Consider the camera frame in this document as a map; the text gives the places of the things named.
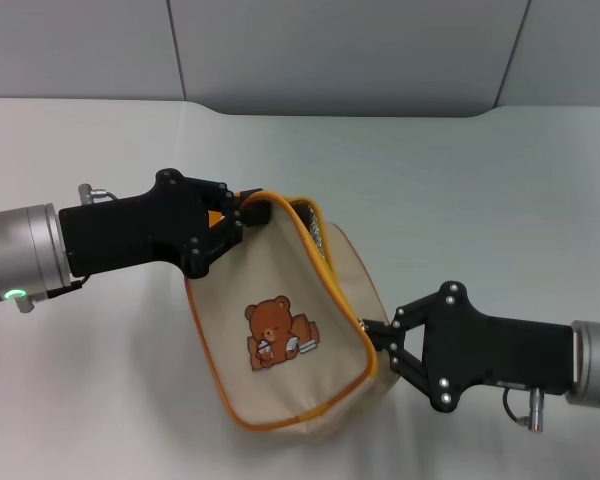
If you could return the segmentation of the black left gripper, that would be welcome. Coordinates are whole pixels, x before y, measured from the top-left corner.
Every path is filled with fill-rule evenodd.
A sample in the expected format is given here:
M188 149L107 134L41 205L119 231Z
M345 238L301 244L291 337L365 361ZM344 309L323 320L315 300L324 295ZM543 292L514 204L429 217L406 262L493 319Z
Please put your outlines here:
M165 262L200 278L242 241L243 227L270 221L269 201L254 197L262 192L234 192L224 182L164 169L144 194L62 209L70 271L83 277Z

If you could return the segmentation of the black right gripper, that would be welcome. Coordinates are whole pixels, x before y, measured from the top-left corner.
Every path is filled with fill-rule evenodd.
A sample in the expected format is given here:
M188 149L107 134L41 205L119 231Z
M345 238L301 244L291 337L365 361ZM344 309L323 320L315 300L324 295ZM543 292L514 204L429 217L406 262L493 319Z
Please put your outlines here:
M406 333L421 326L422 362L404 350ZM397 307L388 323L362 319L361 327L376 351L389 352L392 371L423 395L429 382L430 403L439 412L454 411L474 386L538 388L560 396L573 384L571 327L486 315L461 283L445 282Z

